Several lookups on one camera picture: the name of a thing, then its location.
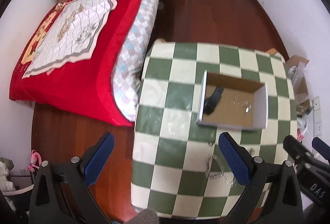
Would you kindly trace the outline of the pink plush toy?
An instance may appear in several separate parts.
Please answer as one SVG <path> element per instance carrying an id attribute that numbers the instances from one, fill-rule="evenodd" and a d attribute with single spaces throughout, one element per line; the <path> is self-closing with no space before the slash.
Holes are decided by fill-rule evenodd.
<path id="1" fill-rule="evenodd" d="M 41 163 L 42 163 L 41 155 L 36 150 L 32 150 L 30 164 L 27 166 L 28 170 L 31 173 L 36 173 L 40 168 Z"/>

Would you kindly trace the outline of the brown cardboard carton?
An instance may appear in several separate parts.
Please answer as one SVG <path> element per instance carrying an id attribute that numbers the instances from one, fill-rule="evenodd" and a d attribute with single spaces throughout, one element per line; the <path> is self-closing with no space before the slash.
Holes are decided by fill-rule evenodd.
<path id="1" fill-rule="evenodd" d="M 312 111 L 308 86 L 305 79 L 305 71 L 308 63 L 308 59 L 294 55 L 289 58 L 285 64 L 292 83 L 298 116 L 308 115 Z"/>

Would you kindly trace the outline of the checkered mattress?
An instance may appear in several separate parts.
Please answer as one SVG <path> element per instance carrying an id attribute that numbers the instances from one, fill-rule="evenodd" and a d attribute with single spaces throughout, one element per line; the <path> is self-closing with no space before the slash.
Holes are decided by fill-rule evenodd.
<path id="1" fill-rule="evenodd" d="M 112 72 L 112 92 L 120 114 L 133 122 L 137 111 L 139 75 L 154 27 L 159 0 L 141 0 Z"/>

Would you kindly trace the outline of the open cardboard box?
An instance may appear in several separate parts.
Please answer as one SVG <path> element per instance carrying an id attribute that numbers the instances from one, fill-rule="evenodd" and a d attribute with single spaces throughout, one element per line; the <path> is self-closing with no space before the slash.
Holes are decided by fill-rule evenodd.
<path id="1" fill-rule="evenodd" d="M 204 114 L 204 101 L 217 86 L 224 91 L 214 112 Z M 200 126 L 256 131 L 268 125 L 267 85 L 258 81 L 205 71 L 200 90 L 196 123 Z"/>

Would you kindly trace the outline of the red white plastic bag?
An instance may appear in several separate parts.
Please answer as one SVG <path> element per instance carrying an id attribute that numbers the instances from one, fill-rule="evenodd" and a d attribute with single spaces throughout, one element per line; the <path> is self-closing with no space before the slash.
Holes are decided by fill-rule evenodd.
<path id="1" fill-rule="evenodd" d="M 297 118 L 297 139 L 299 142 L 302 142 L 304 135 L 308 129 L 308 120 L 298 117 Z"/>

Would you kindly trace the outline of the red floral blanket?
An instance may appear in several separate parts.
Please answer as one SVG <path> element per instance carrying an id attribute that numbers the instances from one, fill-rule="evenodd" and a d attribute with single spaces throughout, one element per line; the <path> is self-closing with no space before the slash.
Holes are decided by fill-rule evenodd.
<path id="1" fill-rule="evenodd" d="M 112 72 L 141 0 L 55 0 L 12 73 L 9 98 L 132 126 L 120 114 Z"/>

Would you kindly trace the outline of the black smart watch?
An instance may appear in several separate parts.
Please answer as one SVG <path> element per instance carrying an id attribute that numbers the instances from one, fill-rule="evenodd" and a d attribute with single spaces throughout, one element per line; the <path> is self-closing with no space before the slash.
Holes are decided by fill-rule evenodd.
<path id="1" fill-rule="evenodd" d="M 210 115 L 214 112 L 215 108 L 218 105 L 218 102 L 222 97 L 223 91 L 224 89 L 221 86 L 217 86 L 213 91 L 212 95 L 205 99 L 203 110 L 204 114 Z"/>

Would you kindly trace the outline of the white power strip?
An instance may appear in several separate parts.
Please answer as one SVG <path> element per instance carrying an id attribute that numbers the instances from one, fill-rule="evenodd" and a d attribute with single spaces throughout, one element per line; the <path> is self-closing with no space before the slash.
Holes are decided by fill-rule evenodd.
<path id="1" fill-rule="evenodd" d="M 312 100 L 314 137 L 322 136 L 322 111 L 319 96 Z"/>

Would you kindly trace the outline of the green checkered tablecloth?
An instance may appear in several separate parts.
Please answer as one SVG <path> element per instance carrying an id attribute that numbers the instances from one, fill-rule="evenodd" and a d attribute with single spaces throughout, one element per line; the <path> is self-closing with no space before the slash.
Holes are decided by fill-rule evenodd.
<path id="1" fill-rule="evenodd" d="M 231 131 L 236 143 L 281 164 L 287 135 L 296 135 L 292 84 L 279 53 L 208 43 L 156 41 L 143 67 L 134 129 L 131 204 L 160 217 L 226 216 L 243 192 L 218 148 L 221 130 L 198 126 L 205 71 L 252 79 L 268 89 L 268 126 Z"/>

